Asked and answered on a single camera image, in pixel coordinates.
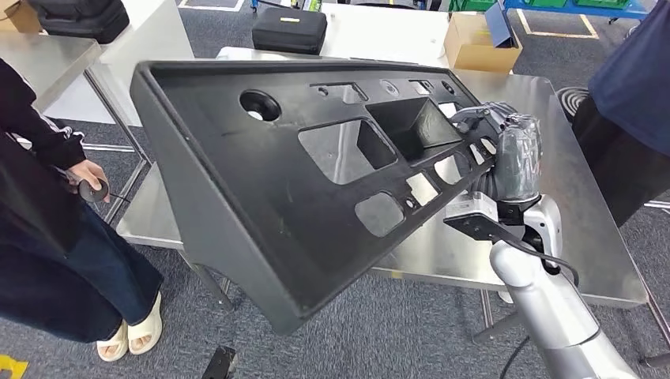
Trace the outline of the person's hand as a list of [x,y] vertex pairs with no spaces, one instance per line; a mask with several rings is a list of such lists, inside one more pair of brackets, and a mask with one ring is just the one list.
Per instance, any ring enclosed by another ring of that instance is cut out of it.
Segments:
[[70,185],[87,201],[109,203],[110,182],[102,167],[85,159],[66,171]]

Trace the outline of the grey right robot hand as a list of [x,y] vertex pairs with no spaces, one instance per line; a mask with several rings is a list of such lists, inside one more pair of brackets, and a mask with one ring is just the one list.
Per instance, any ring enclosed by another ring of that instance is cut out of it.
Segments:
[[494,201],[523,202],[540,195],[542,145],[540,120],[522,114],[506,102],[484,102],[462,108],[450,117],[461,132],[474,130],[482,120],[492,120],[499,135],[495,165],[470,184]]

